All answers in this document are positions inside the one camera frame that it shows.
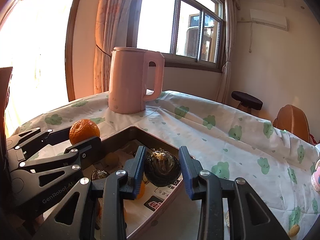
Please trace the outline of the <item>small orange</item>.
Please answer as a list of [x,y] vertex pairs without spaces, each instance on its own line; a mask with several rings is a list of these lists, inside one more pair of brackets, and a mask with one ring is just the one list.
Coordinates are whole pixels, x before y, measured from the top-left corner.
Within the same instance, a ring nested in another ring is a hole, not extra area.
[[100,229],[101,227],[105,226],[106,222],[112,222],[112,225],[123,227],[127,229],[126,223],[126,209],[124,206],[124,202],[121,201],[116,204],[115,208],[111,209],[111,212],[108,212],[106,219],[103,220],[103,208],[104,208],[104,201],[102,198],[98,198],[97,206],[96,206],[96,229]]

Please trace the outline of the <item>bumpy orange mandarin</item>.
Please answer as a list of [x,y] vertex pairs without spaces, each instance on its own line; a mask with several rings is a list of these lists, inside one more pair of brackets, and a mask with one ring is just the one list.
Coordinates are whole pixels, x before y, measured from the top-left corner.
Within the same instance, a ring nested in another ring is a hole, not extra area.
[[69,131],[69,140],[72,145],[91,137],[100,137],[100,129],[92,120],[81,119],[71,126]]

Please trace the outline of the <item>greenish-brown round fruit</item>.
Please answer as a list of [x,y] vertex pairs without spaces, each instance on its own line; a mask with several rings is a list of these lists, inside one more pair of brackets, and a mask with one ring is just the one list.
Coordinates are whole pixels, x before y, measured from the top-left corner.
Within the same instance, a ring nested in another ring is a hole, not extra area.
[[104,163],[106,166],[115,167],[119,163],[119,156],[111,152],[104,157]]

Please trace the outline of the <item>small yellow-brown longan fruit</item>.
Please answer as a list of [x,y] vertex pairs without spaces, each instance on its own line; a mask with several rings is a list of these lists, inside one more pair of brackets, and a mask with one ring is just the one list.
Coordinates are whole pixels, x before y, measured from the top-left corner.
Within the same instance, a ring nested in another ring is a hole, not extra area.
[[300,231],[300,226],[298,224],[294,224],[291,229],[288,231],[288,236],[290,238],[295,237]]

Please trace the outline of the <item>smooth orange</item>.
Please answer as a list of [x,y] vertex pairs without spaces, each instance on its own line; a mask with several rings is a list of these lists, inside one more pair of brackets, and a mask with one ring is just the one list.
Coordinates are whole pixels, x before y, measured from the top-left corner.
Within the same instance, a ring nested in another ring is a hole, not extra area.
[[144,181],[141,181],[139,194],[137,194],[136,199],[142,198],[144,196],[144,193],[145,193],[145,183]]

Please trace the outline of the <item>printed paper sheet in tin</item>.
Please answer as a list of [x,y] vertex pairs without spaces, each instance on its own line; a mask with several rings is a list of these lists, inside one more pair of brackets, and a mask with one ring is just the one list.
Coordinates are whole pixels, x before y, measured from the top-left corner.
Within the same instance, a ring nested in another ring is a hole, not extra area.
[[[132,159],[143,144],[138,140],[131,140],[117,150],[113,151],[119,156],[119,163],[115,167],[106,166],[104,157],[93,164],[96,170],[104,170],[109,174],[124,167],[125,162]],[[168,205],[176,198],[182,186],[182,176],[173,183],[165,187],[157,187],[149,182],[146,176],[142,179],[145,183],[145,193],[140,199],[125,200],[127,223],[127,239],[133,239],[147,229],[151,224],[167,209]]]

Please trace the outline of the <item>pink rectangular tin box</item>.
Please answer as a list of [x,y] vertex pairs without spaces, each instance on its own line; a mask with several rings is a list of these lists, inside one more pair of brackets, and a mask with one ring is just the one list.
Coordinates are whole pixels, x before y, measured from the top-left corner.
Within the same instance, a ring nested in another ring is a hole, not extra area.
[[125,170],[124,189],[135,187],[131,165],[136,157],[144,160],[142,184],[135,199],[124,201],[127,239],[138,239],[174,201],[182,188],[178,148],[135,126],[104,140],[94,138],[87,152],[80,154],[84,175],[104,179]]

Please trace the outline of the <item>pink cartoon cup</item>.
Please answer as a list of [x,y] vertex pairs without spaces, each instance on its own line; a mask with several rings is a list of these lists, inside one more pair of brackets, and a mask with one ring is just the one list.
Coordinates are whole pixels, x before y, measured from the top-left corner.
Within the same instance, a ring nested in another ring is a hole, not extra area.
[[311,184],[315,191],[320,192],[320,160],[317,161],[315,171],[311,176]]

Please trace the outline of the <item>white green cloud tablecloth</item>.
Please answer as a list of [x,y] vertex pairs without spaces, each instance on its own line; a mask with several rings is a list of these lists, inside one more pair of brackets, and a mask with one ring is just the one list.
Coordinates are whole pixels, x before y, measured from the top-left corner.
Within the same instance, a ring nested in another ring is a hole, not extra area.
[[299,225],[303,239],[319,217],[311,175],[319,151],[269,120],[196,96],[166,91],[144,111],[122,115],[108,107],[108,93],[78,99],[36,116],[17,133],[60,129],[91,119],[102,138],[136,126],[167,143],[186,146],[203,168],[222,178],[245,178],[286,231]]

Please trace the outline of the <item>pink electric kettle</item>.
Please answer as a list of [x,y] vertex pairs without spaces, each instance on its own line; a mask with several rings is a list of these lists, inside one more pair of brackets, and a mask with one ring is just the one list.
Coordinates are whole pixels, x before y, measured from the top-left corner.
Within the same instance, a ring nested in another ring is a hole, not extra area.
[[[149,63],[155,63],[153,93],[146,92]],[[133,114],[157,99],[163,87],[165,58],[158,51],[115,47],[112,51],[108,106],[113,112]]]

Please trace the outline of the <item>black round stool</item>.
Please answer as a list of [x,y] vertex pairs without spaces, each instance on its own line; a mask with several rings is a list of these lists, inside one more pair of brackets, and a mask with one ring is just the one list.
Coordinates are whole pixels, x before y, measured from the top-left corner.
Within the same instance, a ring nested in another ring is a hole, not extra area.
[[252,110],[260,111],[263,107],[261,100],[244,92],[233,91],[231,97],[239,102],[237,109],[248,114],[251,114]]

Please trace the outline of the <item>pale right curtain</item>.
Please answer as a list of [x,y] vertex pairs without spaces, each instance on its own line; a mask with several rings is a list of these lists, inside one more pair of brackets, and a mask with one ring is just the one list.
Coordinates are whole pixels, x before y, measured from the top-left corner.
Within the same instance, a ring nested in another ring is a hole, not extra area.
[[222,73],[219,79],[219,85],[216,93],[215,101],[226,103],[231,80],[231,57],[236,38],[236,1],[225,0],[226,10],[226,42],[225,42],[225,63],[222,67]]

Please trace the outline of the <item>window with frame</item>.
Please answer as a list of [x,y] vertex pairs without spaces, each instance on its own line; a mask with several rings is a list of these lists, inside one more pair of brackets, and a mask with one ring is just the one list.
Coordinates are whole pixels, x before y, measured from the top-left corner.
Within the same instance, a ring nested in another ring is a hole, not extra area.
[[126,45],[161,52],[167,67],[220,72],[223,0],[132,0]]

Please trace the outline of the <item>white wall air conditioner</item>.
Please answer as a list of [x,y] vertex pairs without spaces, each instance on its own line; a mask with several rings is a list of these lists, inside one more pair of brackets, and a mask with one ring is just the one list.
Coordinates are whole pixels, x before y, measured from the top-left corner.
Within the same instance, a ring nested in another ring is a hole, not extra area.
[[288,31],[287,19],[283,15],[277,15],[271,12],[250,9],[250,17],[252,22],[269,27],[278,28]]

